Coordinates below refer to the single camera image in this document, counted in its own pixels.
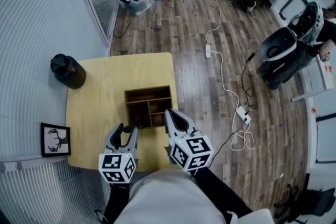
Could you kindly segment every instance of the picture frame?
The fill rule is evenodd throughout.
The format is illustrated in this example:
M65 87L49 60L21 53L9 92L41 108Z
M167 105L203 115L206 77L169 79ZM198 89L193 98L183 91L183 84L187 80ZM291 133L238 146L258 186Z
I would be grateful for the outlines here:
M71 155L70 127L41 122L42 157Z

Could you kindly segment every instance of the wooden floor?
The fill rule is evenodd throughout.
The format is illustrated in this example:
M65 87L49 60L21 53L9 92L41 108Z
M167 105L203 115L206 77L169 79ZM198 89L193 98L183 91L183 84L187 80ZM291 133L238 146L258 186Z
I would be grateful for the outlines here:
M219 30L209 34L212 50L224 55L224 85L239 93L242 106L246 98L240 76L248 56L262 41L279 28L267 7L256 7L252 14L238 4L218 0L222 9ZM220 79L221 59L204 57L206 32L218 24L219 9L215 0L163 0L140 17L119 10L112 55L171 52L173 55L179 110L196 122L213 147L231 133L236 98L223 90ZM303 101L290 99L303 92L299 75L270 91L256 74L261 64L258 55L247 65L244 84L253 87L251 103L257 109L250 130L256 147L234 152L226 144L211 170L227 183L251 209L272 209L274 202L287 197L287 184L303 187L307 162L307 116ZM235 124L239 128L241 121ZM242 146L235 141L235 147Z

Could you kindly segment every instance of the power adapter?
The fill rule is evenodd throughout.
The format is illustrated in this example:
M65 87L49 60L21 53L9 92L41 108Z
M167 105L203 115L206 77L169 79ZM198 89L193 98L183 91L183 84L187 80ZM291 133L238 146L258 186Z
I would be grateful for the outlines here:
M251 122L251 117L248 114L246 114L246 111L245 109L243 109L242 106L238 107L237 114L242 121L245 121L245 124L249 124Z
M211 57L211 48L209 44L205 45L205 58L209 59Z

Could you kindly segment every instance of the wooden table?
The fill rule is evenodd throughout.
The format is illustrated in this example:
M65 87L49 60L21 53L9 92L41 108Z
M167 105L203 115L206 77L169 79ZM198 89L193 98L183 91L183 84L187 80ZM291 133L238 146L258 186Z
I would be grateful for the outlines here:
M119 123L128 123L125 90L170 86L172 107L177 109L173 58L170 53L115 56L79 62L87 73L85 84L68 91L66 126L70 127L71 155L68 163L98 170L104 139ZM122 143L128 134L122 135ZM139 131L136 158L138 172L171 166L164 147L164 127Z

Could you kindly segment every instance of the deer antler drawing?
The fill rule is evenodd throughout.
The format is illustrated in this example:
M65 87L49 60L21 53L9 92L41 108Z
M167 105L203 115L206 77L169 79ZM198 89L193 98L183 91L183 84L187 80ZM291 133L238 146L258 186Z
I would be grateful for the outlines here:
M58 139L58 143L56 144L56 146L57 147L48 147L49 148L49 150L51 151L51 152L57 152L58 151L58 149L62 146L62 145L64 145L64 144L68 144L69 142L68 142L68 134L66 134L66 136L64 137L64 138L60 138L59 136L58 136L58 131L56 130L56 129L51 129L49 132L48 132L48 134L56 134L57 135L57 137L55 138L55 139Z

